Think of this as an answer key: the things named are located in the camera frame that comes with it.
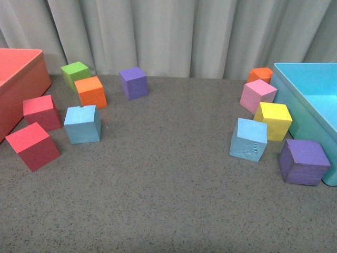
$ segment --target pink block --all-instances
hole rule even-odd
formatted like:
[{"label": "pink block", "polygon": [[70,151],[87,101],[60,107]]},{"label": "pink block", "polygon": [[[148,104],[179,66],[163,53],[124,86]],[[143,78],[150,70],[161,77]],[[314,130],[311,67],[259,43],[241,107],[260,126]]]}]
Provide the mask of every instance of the pink block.
[{"label": "pink block", "polygon": [[240,105],[255,114],[260,102],[272,103],[274,101],[276,92],[275,87],[262,79],[246,83],[242,91]]},{"label": "pink block", "polygon": [[28,124],[37,122],[45,131],[62,127],[60,115],[51,95],[23,101],[23,116]]}]

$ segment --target red block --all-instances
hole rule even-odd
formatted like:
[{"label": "red block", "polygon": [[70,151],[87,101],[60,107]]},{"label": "red block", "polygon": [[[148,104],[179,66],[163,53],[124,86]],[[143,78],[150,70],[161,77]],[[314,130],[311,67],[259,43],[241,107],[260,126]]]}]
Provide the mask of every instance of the red block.
[{"label": "red block", "polygon": [[31,171],[61,155],[49,134],[36,122],[6,136],[6,140]]},{"label": "red block", "polygon": [[60,115],[51,95],[23,101],[23,116],[28,124],[37,122],[46,131],[62,127]]}]

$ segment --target turquoise container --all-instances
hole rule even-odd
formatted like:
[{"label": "turquoise container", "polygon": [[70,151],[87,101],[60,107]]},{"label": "turquoise container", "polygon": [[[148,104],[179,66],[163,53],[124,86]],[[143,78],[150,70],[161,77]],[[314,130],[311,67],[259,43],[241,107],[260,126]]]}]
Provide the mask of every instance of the turquoise container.
[{"label": "turquoise container", "polygon": [[337,63],[275,63],[270,84],[293,119],[290,134],[320,142],[331,164],[322,180],[337,186]]}]

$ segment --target orange cube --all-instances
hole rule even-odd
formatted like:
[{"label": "orange cube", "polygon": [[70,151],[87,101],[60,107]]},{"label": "orange cube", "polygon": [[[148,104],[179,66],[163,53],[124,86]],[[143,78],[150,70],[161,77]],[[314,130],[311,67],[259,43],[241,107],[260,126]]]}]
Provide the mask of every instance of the orange cube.
[{"label": "orange cube", "polygon": [[75,81],[82,106],[96,105],[97,108],[107,106],[103,85],[97,76]]},{"label": "orange cube", "polygon": [[273,71],[268,67],[261,67],[258,69],[253,69],[249,73],[247,82],[250,83],[258,79],[262,79],[266,83],[270,83],[272,75],[273,75]]}]

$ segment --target light blue cube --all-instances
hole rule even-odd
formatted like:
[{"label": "light blue cube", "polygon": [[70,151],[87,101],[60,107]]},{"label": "light blue cube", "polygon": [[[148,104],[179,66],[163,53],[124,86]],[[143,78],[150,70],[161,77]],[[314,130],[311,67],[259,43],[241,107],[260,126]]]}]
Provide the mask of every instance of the light blue cube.
[{"label": "light blue cube", "polygon": [[267,146],[267,124],[239,118],[231,141],[230,155],[258,162]]},{"label": "light blue cube", "polygon": [[72,144],[101,140],[101,119],[95,105],[69,107],[64,128]]}]

